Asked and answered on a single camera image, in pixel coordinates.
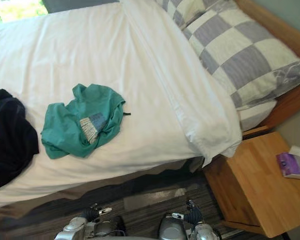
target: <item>pillow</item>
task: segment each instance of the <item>pillow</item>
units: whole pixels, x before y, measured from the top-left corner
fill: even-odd
[[[155,0],[179,26],[184,27],[219,0]]]
[[[214,4],[183,33],[237,108],[267,102],[300,84],[300,58],[233,1]]]
[[[237,111],[240,119],[241,130],[247,131],[258,126],[259,123],[268,117],[276,104],[276,100],[271,100],[248,109]]]

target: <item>wooden headboard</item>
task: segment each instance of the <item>wooden headboard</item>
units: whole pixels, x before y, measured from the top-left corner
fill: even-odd
[[[235,1],[243,12],[264,26],[300,58],[300,32],[298,30],[252,0]],[[300,85],[276,100],[277,104],[271,114],[257,128],[244,132],[244,136],[272,129],[298,112],[300,110]]]

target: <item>tissue box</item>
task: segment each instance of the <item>tissue box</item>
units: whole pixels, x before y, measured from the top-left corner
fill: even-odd
[[[276,160],[284,177],[300,179],[300,166],[294,155],[284,152],[277,155]]]

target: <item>bedside table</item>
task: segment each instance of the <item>bedside table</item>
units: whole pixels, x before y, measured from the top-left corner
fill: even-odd
[[[276,159],[289,150],[273,132],[244,140],[233,157],[203,169],[225,226],[269,238],[300,226],[300,179],[283,177]]]

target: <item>teal shirt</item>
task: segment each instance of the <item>teal shirt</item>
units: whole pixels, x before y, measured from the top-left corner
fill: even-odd
[[[53,103],[45,113],[41,141],[51,159],[68,154],[84,158],[120,131],[125,103],[121,95],[110,87],[96,84],[89,87],[78,84],[72,92],[75,99],[67,106]],[[103,122],[96,141],[90,144],[80,120],[94,115],[101,117]]]

